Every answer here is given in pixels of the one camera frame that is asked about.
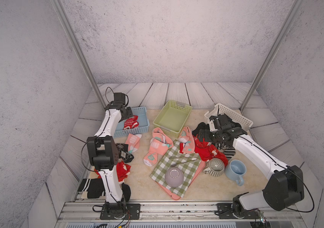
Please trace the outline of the dark argyle sock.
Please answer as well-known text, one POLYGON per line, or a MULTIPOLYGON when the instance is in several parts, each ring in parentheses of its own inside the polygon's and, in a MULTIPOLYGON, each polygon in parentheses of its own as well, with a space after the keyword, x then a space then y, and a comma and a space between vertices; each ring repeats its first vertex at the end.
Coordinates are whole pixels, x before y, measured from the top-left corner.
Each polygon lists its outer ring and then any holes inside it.
POLYGON ((119 159, 121 161, 123 161, 124 163, 130 163, 134 159, 134 156, 130 152, 128 152, 128 144, 117 143, 116 146, 119 153, 119 159))

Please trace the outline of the red white striped sock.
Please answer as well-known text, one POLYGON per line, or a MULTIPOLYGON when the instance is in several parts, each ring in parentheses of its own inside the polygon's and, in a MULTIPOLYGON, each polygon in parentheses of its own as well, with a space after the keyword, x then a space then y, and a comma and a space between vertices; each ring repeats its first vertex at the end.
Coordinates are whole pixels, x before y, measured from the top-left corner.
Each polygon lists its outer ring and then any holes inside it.
POLYGON ((129 130, 129 129, 134 129, 139 127, 139 122, 138 122, 138 116, 133 116, 131 118, 128 118, 125 123, 123 130, 129 130))

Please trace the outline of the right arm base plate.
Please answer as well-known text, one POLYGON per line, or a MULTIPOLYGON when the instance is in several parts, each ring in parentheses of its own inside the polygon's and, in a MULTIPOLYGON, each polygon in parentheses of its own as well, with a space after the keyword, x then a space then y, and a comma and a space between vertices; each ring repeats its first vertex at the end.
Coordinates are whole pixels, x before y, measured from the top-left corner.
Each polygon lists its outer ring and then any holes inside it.
POLYGON ((218 203, 214 214, 220 219, 256 219, 260 216, 258 209, 246 210, 240 204, 233 202, 218 203))

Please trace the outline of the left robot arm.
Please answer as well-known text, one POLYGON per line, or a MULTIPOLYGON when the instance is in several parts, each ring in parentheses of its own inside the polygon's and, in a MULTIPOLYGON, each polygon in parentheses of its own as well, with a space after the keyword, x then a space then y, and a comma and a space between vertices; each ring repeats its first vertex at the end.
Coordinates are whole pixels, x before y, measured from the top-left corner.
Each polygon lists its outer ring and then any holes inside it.
POLYGON ((126 199, 118 181, 116 166, 119 152, 114 142, 117 125, 132 117, 132 111, 127 107, 129 99, 124 93, 114 93, 114 100, 105 108, 105 117, 101 127, 93 137, 86 142, 90 164, 100 174, 105 188, 104 209, 113 216, 126 214, 126 199))

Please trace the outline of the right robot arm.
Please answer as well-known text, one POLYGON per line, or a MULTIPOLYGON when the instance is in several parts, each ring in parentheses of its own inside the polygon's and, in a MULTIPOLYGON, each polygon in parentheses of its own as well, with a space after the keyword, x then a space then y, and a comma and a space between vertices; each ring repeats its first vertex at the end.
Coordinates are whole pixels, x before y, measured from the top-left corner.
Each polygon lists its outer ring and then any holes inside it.
POLYGON ((249 211, 271 208, 276 211, 289 209, 304 199, 303 172, 278 160, 259 146, 242 128, 227 115, 211 116, 193 131, 200 142, 233 147, 246 156, 267 178, 261 191, 237 195, 232 202, 233 215, 242 219, 249 211))

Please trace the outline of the red santa sock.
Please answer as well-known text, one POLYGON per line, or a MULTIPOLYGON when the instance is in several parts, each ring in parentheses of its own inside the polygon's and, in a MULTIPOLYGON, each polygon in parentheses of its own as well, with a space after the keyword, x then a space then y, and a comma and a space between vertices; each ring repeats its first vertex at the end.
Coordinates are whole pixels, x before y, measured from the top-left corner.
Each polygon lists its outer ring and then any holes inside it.
POLYGON ((124 161, 118 162, 116 165, 116 171, 118 176, 118 181, 120 184, 124 183, 124 180, 128 177, 130 174, 131 166, 128 164, 125 164, 124 161))

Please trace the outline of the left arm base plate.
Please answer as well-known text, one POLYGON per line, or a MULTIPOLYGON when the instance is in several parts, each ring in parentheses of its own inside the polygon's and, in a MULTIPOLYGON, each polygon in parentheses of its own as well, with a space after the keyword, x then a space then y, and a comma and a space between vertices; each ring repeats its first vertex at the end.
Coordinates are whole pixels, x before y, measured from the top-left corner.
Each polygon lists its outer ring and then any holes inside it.
POLYGON ((105 203, 100 212, 100 220, 140 218, 141 205, 134 203, 105 203))

